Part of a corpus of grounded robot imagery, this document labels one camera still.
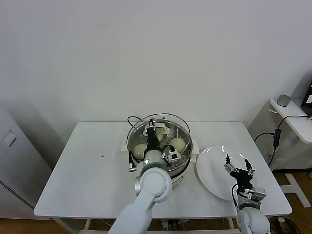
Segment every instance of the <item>wooden floor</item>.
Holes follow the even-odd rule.
[[[308,173],[293,173],[298,184],[312,204],[312,179],[309,179]],[[287,185],[287,180],[284,174],[274,174],[276,180],[280,185]],[[312,226],[312,208],[303,208],[295,194],[287,194],[287,200],[292,206],[292,214],[288,218],[297,219]],[[75,220],[77,225],[83,229],[85,220]],[[228,229],[229,224],[227,220],[222,219],[206,219],[203,220],[205,226],[209,229]],[[305,225],[295,222],[299,227],[301,234],[311,234],[312,229]],[[187,230],[204,230],[205,227],[200,220],[194,219],[184,223]],[[90,224],[91,230],[108,230],[110,226],[101,222],[100,220],[92,220]],[[164,230],[160,220],[153,220],[149,230]],[[42,220],[12,220],[0,219],[0,234],[69,234],[55,221]]]

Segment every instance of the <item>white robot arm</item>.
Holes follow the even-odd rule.
[[[264,189],[253,186],[250,183],[255,170],[252,169],[247,159],[245,162],[247,171],[232,165],[228,155],[224,164],[225,169],[236,179],[238,185],[236,191],[238,195],[237,202],[232,193],[237,209],[237,225],[242,234],[271,234],[270,223],[260,210],[261,201],[266,197],[266,192]]]
[[[166,199],[172,182],[168,173],[157,167],[148,169],[140,179],[141,192],[134,203],[121,212],[109,234],[144,234],[152,221],[154,203]]]
[[[153,121],[146,130],[147,148],[144,161],[136,181],[137,198],[134,203],[126,206],[121,212],[109,234],[144,234],[152,221],[152,207],[155,203],[165,200],[172,189],[169,174],[164,170],[165,161],[159,147]]]

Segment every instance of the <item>desk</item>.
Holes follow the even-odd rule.
[[[227,145],[250,159],[256,169],[259,187],[267,192],[261,206],[265,215],[288,215],[292,212],[243,123],[188,124],[200,150],[211,145]],[[54,217],[64,227],[67,224],[59,217],[117,218],[122,209],[136,198],[136,174],[128,171],[128,157],[120,151],[129,130],[126,122],[78,123],[41,194],[35,215]],[[207,191],[197,180],[194,166],[190,164],[182,182],[171,195],[153,207],[153,218],[236,217],[234,204]]]
[[[282,118],[286,116],[298,115],[305,116],[306,113],[300,108],[301,99],[293,99],[288,106],[280,106],[276,103],[277,98],[270,99],[270,104],[281,115]],[[306,144],[312,144],[312,120],[301,117],[289,117],[284,120],[291,129],[297,134],[297,136]],[[282,185],[281,189],[286,194],[296,194],[301,204],[305,208],[311,207],[309,200],[303,193],[302,189],[298,185],[297,181],[292,174],[285,174],[286,179],[290,185]]]
[[[293,99],[288,106],[280,106],[276,103],[277,98],[270,99],[270,104],[281,115],[286,116],[298,115],[306,116],[307,114],[300,108],[301,99]],[[306,144],[312,144],[312,121],[308,118],[289,117],[284,120],[297,136]]]

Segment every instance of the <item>black cable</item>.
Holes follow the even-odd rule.
[[[261,133],[261,134],[259,134],[259,135],[254,139],[254,142],[255,142],[260,136],[265,135],[265,134],[270,134],[270,135],[274,136],[274,133]]]
[[[248,197],[242,195],[240,192],[236,191],[236,193],[237,193],[237,196],[242,196],[243,198],[248,199]]]
[[[180,227],[179,227],[179,220],[178,219],[175,219],[175,224],[177,226],[177,229],[180,230]]]
[[[270,160],[270,162],[268,163],[268,166],[270,166],[271,162],[273,161],[273,158],[274,158],[274,155],[275,155],[275,151],[276,151],[276,147],[274,148],[274,151],[273,151],[271,160]]]
[[[171,226],[171,230],[173,230],[174,229],[174,220],[173,219],[168,220],[168,230],[169,230],[169,225]]]
[[[309,117],[309,116],[297,116],[297,115],[295,115],[295,116],[292,116],[292,115],[290,115],[290,116],[286,116],[286,117],[285,117],[285,118],[283,118],[283,119],[282,119],[282,121],[279,123],[279,125],[278,125],[278,128],[277,128],[277,129],[279,129],[279,128],[281,127],[282,122],[283,122],[285,119],[287,119],[288,117]]]
[[[298,231],[299,231],[299,234],[301,234],[301,231],[300,231],[300,229],[298,228],[298,226],[292,221],[292,220],[289,220],[289,219],[287,219],[287,218],[284,218],[285,220],[288,220],[290,223],[292,223],[294,226],[295,226],[295,228],[297,228],[298,229]]]
[[[270,223],[271,229],[277,234],[301,234],[301,231],[297,227],[297,225],[291,220],[284,218],[285,222],[283,222],[287,228],[283,228],[281,223],[278,221],[278,217],[275,217],[275,220]]]
[[[164,153],[165,148],[170,147],[171,152],[174,152],[176,149],[172,145],[165,145],[162,147],[161,152]]]
[[[127,118],[127,121],[128,121],[128,123],[131,125],[131,127],[133,127],[133,124],[132,123],[130,123],[130,118],[137,118],[137,119],[139,119],[139,120],[142,120],[141,118],[139,118],[139,117],[137,117],[137,116],[129,116],[128,118]]]
[[[232,189],[231,189],[231,193],[232,193],[232,198],[233,198],[234,205],[237,207],[237,202],[236,202],[236,200],[235,200],[234,192],[233,192],[235,186],[237,186],[237,184],[233,185],[233,187],[232,187]]]
[[[168,162],[168,160],[167,160],[165,157],[164,157],[164,161],[166,162],[166,164],[167,164],[168,167],[171,167],[171,163]]]
[[[223,223],[224,223],[224,219],[222,219],[222,222],[221,222],[221,225],[220,225],[219,229],[222,229]]]

